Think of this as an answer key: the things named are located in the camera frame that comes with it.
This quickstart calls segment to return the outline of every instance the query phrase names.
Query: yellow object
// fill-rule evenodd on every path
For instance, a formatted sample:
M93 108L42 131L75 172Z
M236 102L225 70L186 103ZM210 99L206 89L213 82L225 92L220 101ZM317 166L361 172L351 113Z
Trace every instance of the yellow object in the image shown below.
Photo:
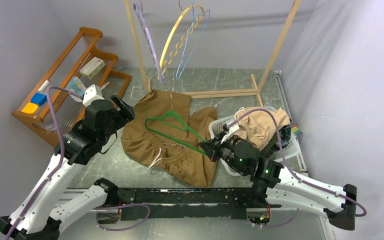
M38 110L39 106L37 104L28 102L21 110L25 114L34 114Z
M197 8L200 8L201 9L201 12L202 14L205 15L205 10L203 8L203 6L199 5L199 4L194 4L193 5L194 7L197 7ZM191 29L187 29L186 31L186 36L183 35L181 37L181 42L180 43L177 43L176 44L176 50L175 52L170 52L170 61L167 61L164 59L166 58L166 53L167 53L167 50L169 49L169 46L170 46L170 43L172 41L172 38L173 38L173 35L175 34L176 30L178 29L178 26L179 24L182 22L182 19L183 17L189 12L189 10L192 9L193 6L190 6L188 8L186 8L182 13L181 15L179 16L179 18L177 19L176 23L174 24L173 28L171 29L171 32L170 34L168 35L168 38L167 38L167 41L165 42L165 46L164 46L164 49L162 50L162 55L161 55L161 58L159 59L159 67L162 69L162 74L164 75L164 72L167 70L167 66L169 64L172 63L172 60L173 60L173 57L176 56L176 54L178 53L178 50L183 46L183 44L185 43L186 41L186 38L194 31L194 29L197 27L198 25L198 22L203 18L202 16L198 16L196 18L196 22L193 24L192 28Z

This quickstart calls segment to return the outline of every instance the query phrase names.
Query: box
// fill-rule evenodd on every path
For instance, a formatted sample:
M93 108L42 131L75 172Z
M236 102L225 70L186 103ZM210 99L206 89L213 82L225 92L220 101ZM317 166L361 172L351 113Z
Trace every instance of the box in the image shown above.
M88 79L92 79L104 66L105 62L95 56L80 69L80 74Z

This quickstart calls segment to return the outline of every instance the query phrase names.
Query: wall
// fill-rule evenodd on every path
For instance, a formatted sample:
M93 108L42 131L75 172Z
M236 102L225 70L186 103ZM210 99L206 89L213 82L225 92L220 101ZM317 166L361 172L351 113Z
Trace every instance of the wall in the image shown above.
M48 2L0 0L0 216L25 199L53 152L11 112L69 41Z
M196 4L211 10L211 17L187 66L265 68L293 2L293 0L196 0ZM107 0L97 3L95 0L52 0L52 3L70 37L73 37L81 26L100 29L104 38L98 45L103 50L116 53L120 57L121 65L139 66L124 1ZM180 1L183 9L191 3L190 0ZM283 67L316 4L317 0L302 1L273 69L279 70ZM160 58L167 37L181 13L179 1L142 0L142 5ZM189 28L192 15L188 16L177 29L172 39L173 46ZM148 44L134 11L133 18L143 61L146 67L153 67ZM188 49L192 49L198 35L199 31L191 35ZM180 56L176 56L170 66L177 67L180 59Z
M281 78L311 176L368 210L337 239L384 239L384 1L320 0Z

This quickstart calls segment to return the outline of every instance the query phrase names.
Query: green hanger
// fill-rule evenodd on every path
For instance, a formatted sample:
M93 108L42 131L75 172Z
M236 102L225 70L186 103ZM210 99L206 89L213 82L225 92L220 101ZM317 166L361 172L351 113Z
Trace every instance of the green hanger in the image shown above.
M175 125L173 125L173 124L170 124L170 123L164 121L166 118L169 118L169 117L173 117L173 118L175 118L175 119L176 119L176 120L177 120L183 127L175 126ZM182 141L180 141L180 140L178 140L178 139L176 139L176 138L174 138L174 137L172 137L172 136L166 135L166 134L164 134L164 133L162 133L162 132L159 132L159 131L157 131L157 130L154 130L154 129L148 127L148 124L147 124L148 121L154 121L154 120L161 120L161 122L162 122L163 124L168 125L168 126L173 127L173 128L176 128L176 129L178 129L178 130L180 130L180 131L184 131L184 132L189 131L189 132L193 133L195 136L197 136L199 139L201 139L202 141L206 141L205 138L203 138L202 136L200 136L196 131L194 131L194 130L193 130L192 128L190 128L187 124L185 124L185 123L183 122L182 118L181 118L175 111L170 110L170 111L166 112L163 116L153 116L153 117L148 117L148 118L145 120L145 128L148 129L149 131L153 132L153 133L156 133L156 134L158 134L158 135L160 135L160 136L163 136L163 137L165 137L165 138L168 138L168 139L170 139L170 140L172 140L172 141L174 141L174 142L176 142L176 143L178 143L178 144L180 144L180 145L183 145L183 146L185 146L185 147L187 147L187 148L193 149L193 150L197 151L198 153L200 153L200 154L202 154L202 155L205 155L205 156L207 155L203 150L201 150L201 149L199 149L199 148L197 148L197 147L195 147L195 146L192 146L192 145L190 145L190 144L188 144L188 143L186 143L186 142L182 142Z

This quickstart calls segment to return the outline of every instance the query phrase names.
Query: beige cloth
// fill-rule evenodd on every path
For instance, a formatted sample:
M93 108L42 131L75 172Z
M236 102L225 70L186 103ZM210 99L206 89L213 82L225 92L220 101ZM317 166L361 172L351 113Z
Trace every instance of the beige cloth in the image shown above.
M149 166L159 154L161 160L155 166L183 180L194 187L208 187L213 181L216 162L201 153L180 145L168 138L155 134L145 128L145 120L158 117L173 109L194 131L209 140L209 124L217 119L214 107L205 107L189 116L191 96L176 92L153 90L143 97L135 106L136 117L126 124L121 134L124 152L136 162ZM164 120L169 124L181 127L174 118ZM191 132L181 131L161 121L149 121L148 127L161 133L198 147L201 140Z
M236 113L236 118L238 119L248 111L259 108L260 107L246 107ZM279 130L291 124L288 114L282 108L279 108L277 111L269 111L273 114L274 119L276 119ZM272 118L264 111L251 112L242 118L238 122L238 125L239 130L234 135L251 142L252 145L260 151L269 143L273 135L276 134L275 124Z

